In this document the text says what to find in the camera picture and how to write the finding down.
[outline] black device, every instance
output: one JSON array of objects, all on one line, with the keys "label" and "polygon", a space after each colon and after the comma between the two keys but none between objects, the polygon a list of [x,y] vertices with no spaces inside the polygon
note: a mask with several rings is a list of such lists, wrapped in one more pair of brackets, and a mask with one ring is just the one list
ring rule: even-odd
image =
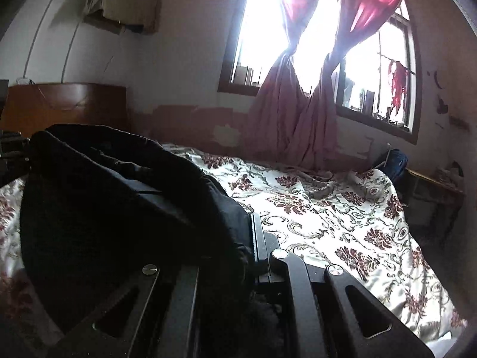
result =
[{"label": "black device", "polygon": [[0,130],[0,186],[28,173],[25,150],[29,141],[20,133]]},{"label": "black device", "polygon": [[[282,308],[284,356],[420,357],[432,352],[339,265],[307,265],[250,215],[254,290]],[[203,357],[200,266],[146,265],[50,352],[58,357]]]}]

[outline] window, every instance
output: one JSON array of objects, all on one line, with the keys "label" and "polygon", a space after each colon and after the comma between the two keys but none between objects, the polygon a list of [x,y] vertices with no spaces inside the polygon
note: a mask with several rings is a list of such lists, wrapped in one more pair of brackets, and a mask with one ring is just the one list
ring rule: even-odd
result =
[{"label": "window", "polygon": [[[305,93],[318,84],[324,59],[333,48],[339,11],[338,0],[319,0],[292,57]],[[242,0],[232,23],[219,91],[256,95],[287,46],[280,0]],[[407,70],[406,94],[398,113],[390,111],[391,60],[399,61]],[[415,143],[420,116],[417,64],[411,21],[403,1],[388,22],[354,47],[334,72],[337,113]]]}]

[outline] window pane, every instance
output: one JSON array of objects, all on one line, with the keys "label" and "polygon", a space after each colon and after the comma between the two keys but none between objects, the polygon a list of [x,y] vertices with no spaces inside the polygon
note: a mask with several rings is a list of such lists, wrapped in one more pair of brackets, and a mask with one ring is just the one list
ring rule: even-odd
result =
[{"label": "window pane", "polygon": [[399,61],[403,66],[407,67],[404,32],[391,23],[385,23],[379,32],[381,33],[381,54],[395,61]]},{"label": "window pane", "polygon": [[[389,66],[391,63],[389,58],[401,62],[405,67],[408,66],[406,56],[406,39],[404,32],[391,23],[385,23],[379,32],[381,34],[381,53],[384,57],[381,58],[381,95],[378,112],[381,117],[386,117],[387,108],[392,106],[392,94],[388,76]],[[399,112],[396,114],[396,109],[393,109],[389,117],[389,121],[403,124],[404,118],[404,106],[401,103]]]},{"label": "window pane", "polygon": [[362,111],[367,92],[374,92],[377,101],[379,87],[379,38],[372,35],[358,44],[346,56],[346,81],[343,106]]},{"label": "window pane", "polygon": [[307,93],[318,84],[325,57],[333,49],[339,12],[337,0],[319,0],[301,36],[293,66],[303,91]]},{"label": "window pane", "polygon": [[[388,107],[392,106],[392,94],[391,94],[391,86],[390,86],[390,79],[388,76],[389,70],[389,60],[386,58],[381,58],[382,61],[382,76],[381,76],[381,95],[379,101],[379,109],[378,113],[381,117],[385,118],[387,115]],[[390,122],[397,122],[398,125],[404,124],[404,106],[401,102],[401,107],[399,112],[396,114],[396,109],[393,109],[391,115],[389,117]]]},{"label": "window pane", "polygon": [[238,66],[252,69],[250,83],[261,85],[278,55],[287,47],[280,0],[247,0],[240,29]]},{"label": "window pane", "polygon": [[409,12],[407,11],[406,2],[403,0],[401,3],[402,17],[409,20]]}]

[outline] red curtain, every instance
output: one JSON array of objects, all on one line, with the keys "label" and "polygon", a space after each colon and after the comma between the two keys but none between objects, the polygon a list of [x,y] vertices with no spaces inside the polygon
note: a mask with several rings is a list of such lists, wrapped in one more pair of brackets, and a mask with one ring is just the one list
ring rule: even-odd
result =
[{"label": "red curtain", "polygon": [[325,158],[332,158],[337,147],[332,73],[351,48],[375,33],[389,19],[400,2],[340,0],[335,45],[325,59],[318,86],[306,98],[289,56],[290,50],[294,52],[296,49],[317,0],[283,0],[288,19],[287,34],[289,40],[296,42],[290,41],[289,49],[279,57],[258,91],[249,111],[248,125],[242,133],[245,154],[308,169],[323,168]]},{"label": "red curtain", "polygon": [[286,149],[308,101],[290,58],[317,4],[318,0],[282,0],[289,46],[266,76],[241,131],[241,147],[247,158],[287,161]]}]

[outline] silver screw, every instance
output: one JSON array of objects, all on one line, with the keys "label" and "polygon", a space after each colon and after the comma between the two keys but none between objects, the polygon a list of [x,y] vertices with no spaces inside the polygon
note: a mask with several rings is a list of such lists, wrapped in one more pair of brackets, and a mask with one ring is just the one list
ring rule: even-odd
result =
[{"label": "silver screw", "polygon": [[144,268],[143,268],[143,273],[146,275],[146,276],[151,276],[152,274],[155,274],[157,272],[157,266],[154,265],[154,264],[147,264]]},{"label": "silver screw", "polygon": [[333,264],[328,267],[328,272],[333,276],[341,276],[343,274],[343,268],[339,265]]},{"label": "silver screw", "polygon": [[273,257],[284,259],[288,257],[288,252],[285,249],[275,249],[272,253]]}]

